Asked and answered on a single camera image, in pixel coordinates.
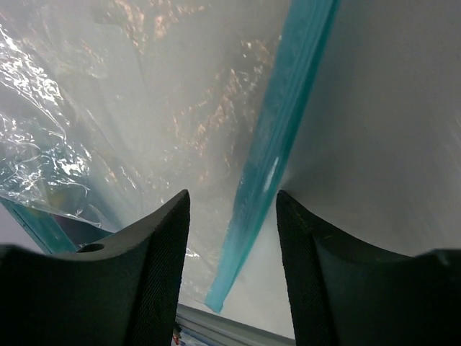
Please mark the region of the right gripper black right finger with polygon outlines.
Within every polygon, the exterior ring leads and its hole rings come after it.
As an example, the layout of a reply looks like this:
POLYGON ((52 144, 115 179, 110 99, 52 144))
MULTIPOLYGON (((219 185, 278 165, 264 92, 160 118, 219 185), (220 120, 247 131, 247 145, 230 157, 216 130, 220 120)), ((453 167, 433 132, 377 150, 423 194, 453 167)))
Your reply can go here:
POLYGON ((276 199, 297 345, 458 345, 460 251, 409 257, 276 199))

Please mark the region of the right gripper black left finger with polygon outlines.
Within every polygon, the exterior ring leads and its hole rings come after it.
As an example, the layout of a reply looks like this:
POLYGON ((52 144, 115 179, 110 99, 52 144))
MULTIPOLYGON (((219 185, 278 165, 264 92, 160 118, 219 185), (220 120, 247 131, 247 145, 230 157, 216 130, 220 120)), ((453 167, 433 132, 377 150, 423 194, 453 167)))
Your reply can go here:
POLYGON ((3 345, 169 345, 190 223, 182 190, 77 252, 1 247, 3 345))

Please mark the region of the clear zip top bag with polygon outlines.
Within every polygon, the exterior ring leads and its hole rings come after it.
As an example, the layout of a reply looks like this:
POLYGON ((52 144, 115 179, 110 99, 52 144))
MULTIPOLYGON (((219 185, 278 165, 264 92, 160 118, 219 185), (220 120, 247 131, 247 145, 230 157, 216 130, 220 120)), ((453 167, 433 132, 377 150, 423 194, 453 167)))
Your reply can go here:
POLYGON ((117 232, 188 190, 182 293, 220 312, 336 1, 3 1, 1 199, 117 232))

